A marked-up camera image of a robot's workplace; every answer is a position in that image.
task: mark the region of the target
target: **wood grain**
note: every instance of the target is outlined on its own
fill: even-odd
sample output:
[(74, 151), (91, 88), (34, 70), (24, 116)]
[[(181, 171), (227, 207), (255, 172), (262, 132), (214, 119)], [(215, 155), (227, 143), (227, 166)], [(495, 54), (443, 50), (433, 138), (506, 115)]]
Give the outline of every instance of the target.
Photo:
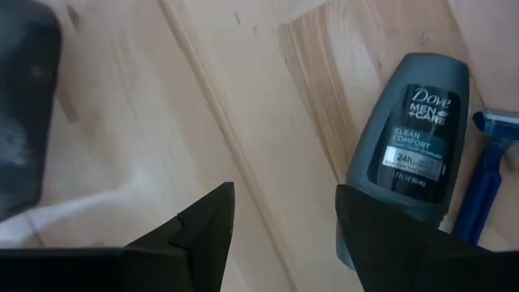
[[(44, 199), (0, 239), (123, 245), (233, 180), (223, 291), (362, 290), (333, 252), (334, 189), (408, 49), (469, 60), (466, 39), (485, 102), (518, 105), (513, 0), (452, 0), (463, 34), (445, 1), (44, 2), (65, 35)], [(488, 247), (519, 246), (503, 223), (515, 220), (515, 189), (498, 197)]]
[(43, 199), (28, 212), (43, 243), (125, 245), (234, 181), (235, 234), (222, 290), (290, 291), (206, 88), (161, 5), (47, 3), (64, 44)]

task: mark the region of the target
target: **razor head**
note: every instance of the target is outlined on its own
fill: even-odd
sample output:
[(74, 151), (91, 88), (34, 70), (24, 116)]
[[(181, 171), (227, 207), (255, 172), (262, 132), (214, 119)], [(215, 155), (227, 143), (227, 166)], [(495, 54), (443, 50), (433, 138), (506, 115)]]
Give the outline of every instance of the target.
[(217, 292), (233, 224), (226, 182), (126, 247), (1, 250), (0, 290)]
[(347, 185), (336, 211), (366, 292), (519, 290), (519, 252), (468, 245)]
[(40, 199), (61, 42), (48, 7), (0, 2), (0, 220)]
[(484, 134), (503, 140), (519, 140), (519, 113), (485, 109), (472, 116), (476, 127)]

